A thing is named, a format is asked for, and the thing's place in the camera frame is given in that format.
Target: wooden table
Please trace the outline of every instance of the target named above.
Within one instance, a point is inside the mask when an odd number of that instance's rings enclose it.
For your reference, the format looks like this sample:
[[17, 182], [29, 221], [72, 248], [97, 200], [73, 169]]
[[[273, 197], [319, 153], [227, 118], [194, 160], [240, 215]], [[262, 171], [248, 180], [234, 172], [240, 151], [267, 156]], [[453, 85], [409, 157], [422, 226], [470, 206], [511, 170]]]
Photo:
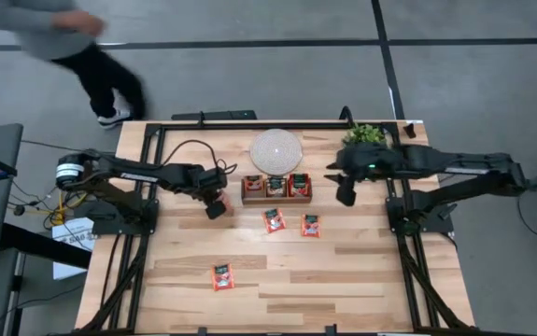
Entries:
[[[399, 121], [400, 127], [404, 125], [405, 121]], [[123, 125], [117, 156], [139, 160], [145, 126], [145, 122]], [[311, 175], [314, 199], [310, 204], [282, 205], [288, 227], [268, 234], [261, 219], [267, 206], [244, 207], [240, 198], [241, 177], [258, 173], [248, 148], [260, 132], [167, 133], [164, 157], [182, 141], [199, 139], [209, 143], [218, 158], [239, 164], [229, 175], [226, 189], [235, 216], [209, 220], [201, 203], [159, 189], [161, 214], [149, 243], [136, 332], [197, 332], [198, 327], [208, 327], [210, 332], [322, 332], [333, 323], [339, 331], [411, 330], [396, 240], [389, 231], [384, 206], [385, 183], [358, 184], [355, 206], [344, 207], [335, 200], [336, 184], [323, 175], [332, 174], [325, 167], [334, 161], [345, 132], [293, 131], [304, 148], [304, 159], [296, 171]], [[423, 124], [416, 125], [416, 133], [417, 138], [409, 139], [401, 132], [402, 142], [428, 144]], [[155, 144], [151, 148], [150, 161]], [[180, 161], [206, 168], [213, 165], [208, 149], [196, 144], [177, 152], [173, 162]], [[113, 183], [133, 189], [133, 183], [124, 180]], [[438, 182], [433, 176], [411, 185], [412, 189], [435, 189]], [[321, 238], [301, 236], [301, 214], [321, 215]], [[458, 317], [472, 324], [455, 247], [437, 233], [422, 237], [432, 284]], [[95, 244], [77, 328], [100, 306], [114, 239], [105, 236]], [[108, 291], [114, 287], [119, 259], [117, 248]], [[236, 288], [215, 292], [210, 269], [227, 262], [233, 265]], [[417, 283], [416, 288], [422, 324], [427, 325]], [[127, 291], [120, 327], [126, 323], [130, 298]]]

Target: concrete floor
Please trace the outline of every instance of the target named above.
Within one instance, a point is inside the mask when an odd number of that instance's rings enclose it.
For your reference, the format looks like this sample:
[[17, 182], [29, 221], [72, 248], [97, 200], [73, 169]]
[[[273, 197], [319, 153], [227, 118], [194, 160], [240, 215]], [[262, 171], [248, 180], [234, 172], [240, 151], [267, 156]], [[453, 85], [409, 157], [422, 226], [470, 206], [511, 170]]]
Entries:
[[[537, 0], [381, 0], [389, 38], [537, 37]], [[377, 38], [369, 0], [90, 0], [108, 21], [103, 42]], [[0, 44], [14, 44], [0, 32]], [[442, 150], [511, 153], [537, 174], [537, 45], [393, 47], [405, 116], [424, 119]], [[358, 119], [391, 119], [379, 47], [144, 49], [112, 54], [146, 80], [151, 119], [175, 113], [254, 109], [261, 119], [325, 119], [349, 105]], [[0, 51], [0, 124], [24, 138], [68, 147], [116, 147], [120, 130], [96, 125], [65, 71]], [[19, 184], [44, 194], [64, 152], [24, 144]], [[523, 200], [537, 230], [537, 193]], [[453, 214], [473, 314], [482, 329], [537, 334], [537, 237], [515, 200], [480, 197]], [[41, 231], [40, 217], [7, 221]], [[21, 300], [74, 287], [54, 283], [48, 261], [30, 259]], [[22, 335], [67, 332], [80, 293], [24, 311]]]

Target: sticker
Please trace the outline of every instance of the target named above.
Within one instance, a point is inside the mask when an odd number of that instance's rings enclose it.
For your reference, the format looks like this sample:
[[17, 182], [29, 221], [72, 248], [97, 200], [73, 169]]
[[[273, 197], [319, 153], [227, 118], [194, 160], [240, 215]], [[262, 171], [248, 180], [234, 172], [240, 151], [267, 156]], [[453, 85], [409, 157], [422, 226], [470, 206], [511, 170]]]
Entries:
[[152, 183], [158, 181], [158, 178], [156, 178], [156, 177], [136, 175], [136, 174], [127, 174], [127, 173], [122, 173], [120, 175], [120, 177], [127, 178], [127, 179], [132, 179], [132, 180], [135, 180], [135, 181], [146, 181], [146, 182], [152, 182]]
[[63, 176], [78, 176], [78, 171], [69, 171], [69, 170], [63, 170], [61, 172], [56, 173], [56, 178], [63, 177]]
[[59, 164], [59, 165], [56, 167], [56, 171], [57, 171], [57, 172], [60, 172], [60, 171], [65, 170], [65, 169], [68, 169], [68, 170], [77, 170], [77, 171], [83, 172], [83, 166], [80, 165], [80, 164], [63, 163], [63, 164]]
[[466, 174], [466, 175], [486, 175], [488, 169], [470, 169], [470, 168], [453, 168], [449, 167], [445, 169], [445, 173], [449, 174]]

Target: gray sweatshirt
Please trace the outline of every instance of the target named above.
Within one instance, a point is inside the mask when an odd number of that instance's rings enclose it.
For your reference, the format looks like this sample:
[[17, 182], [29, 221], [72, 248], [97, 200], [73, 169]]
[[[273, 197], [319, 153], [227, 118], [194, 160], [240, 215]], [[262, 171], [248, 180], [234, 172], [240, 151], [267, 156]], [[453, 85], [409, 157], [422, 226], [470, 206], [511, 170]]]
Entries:
[[52, 15], [76, 8], [73, 0], [0, 0], [0, 30], [14, 33], [22, 48], [36, 58], [56, 60], [75, 55], [94, 38], [53, 28]]

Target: green plant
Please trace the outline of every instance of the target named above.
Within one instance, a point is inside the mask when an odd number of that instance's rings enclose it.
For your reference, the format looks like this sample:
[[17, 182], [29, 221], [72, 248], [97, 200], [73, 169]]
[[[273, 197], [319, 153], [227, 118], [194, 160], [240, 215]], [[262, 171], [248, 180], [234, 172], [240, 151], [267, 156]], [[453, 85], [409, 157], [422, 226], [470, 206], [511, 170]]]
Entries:
[[343, 138], [343, 144], [345, 144], [345, 146], [364, 142], [380, 143], [383, 141], [384, 134], [382, 134], [379, 129], [370, 125], [358, 124], [349, 130], [346, 133], [345, 138]]

